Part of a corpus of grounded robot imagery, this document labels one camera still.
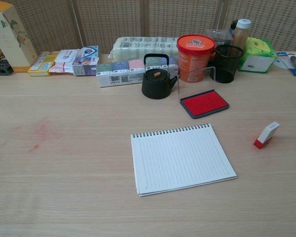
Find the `red ink pad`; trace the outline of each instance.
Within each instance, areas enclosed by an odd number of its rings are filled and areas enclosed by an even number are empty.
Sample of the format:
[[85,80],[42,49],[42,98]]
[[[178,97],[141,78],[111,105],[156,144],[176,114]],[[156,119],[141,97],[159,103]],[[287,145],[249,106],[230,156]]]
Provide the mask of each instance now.
[[229,104],[214,90],[185,97],[180,104],[192,117],[198,119],[229,108]]

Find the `black teapot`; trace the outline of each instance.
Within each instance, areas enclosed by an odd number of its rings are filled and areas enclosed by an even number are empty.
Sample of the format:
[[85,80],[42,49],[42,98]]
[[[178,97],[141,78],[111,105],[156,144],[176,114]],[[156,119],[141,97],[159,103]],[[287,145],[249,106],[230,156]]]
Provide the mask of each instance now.
[[154,68],[145,71],[143,75],[142,93],[150,99],[163,99],[171,93],[171,89],[177,82],[177,76],[170,79],[169,56],[166,54],[149,53],[144,56],[144,66],[146,69],[146,58],[160,57],[167,60],[167,70]]

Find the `teapot handle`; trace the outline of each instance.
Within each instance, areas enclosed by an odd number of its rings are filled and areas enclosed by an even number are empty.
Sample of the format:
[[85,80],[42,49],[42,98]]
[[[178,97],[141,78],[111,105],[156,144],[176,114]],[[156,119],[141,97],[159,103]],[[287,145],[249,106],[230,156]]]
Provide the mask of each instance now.
[[169,56],[167,54],[164,53],[148,53],[144,56],[144,66],[146,67],[146,58],[148,57],[159,57],[159,58],[165,58],[167,59],[167,66],[169,67]]

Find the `table surface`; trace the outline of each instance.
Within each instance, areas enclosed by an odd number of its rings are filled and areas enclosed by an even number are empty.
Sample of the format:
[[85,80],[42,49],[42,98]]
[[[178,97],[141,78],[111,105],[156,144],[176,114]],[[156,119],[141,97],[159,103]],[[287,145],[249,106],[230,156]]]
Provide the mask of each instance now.
[[[296,77],[237,72],[217,85],[230,108],[195,120],[177,90],[151,100],[95,77],[0,77],[0,237],[296,236]],[[238,178],[139,197],[130,134],[207,122]]]

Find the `lined paper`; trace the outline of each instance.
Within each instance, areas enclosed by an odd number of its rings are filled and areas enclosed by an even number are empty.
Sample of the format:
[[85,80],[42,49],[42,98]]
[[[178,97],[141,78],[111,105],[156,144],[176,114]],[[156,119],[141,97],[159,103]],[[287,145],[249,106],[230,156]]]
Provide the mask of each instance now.
[[131,135],[140,196],[236,178],[210,124]]

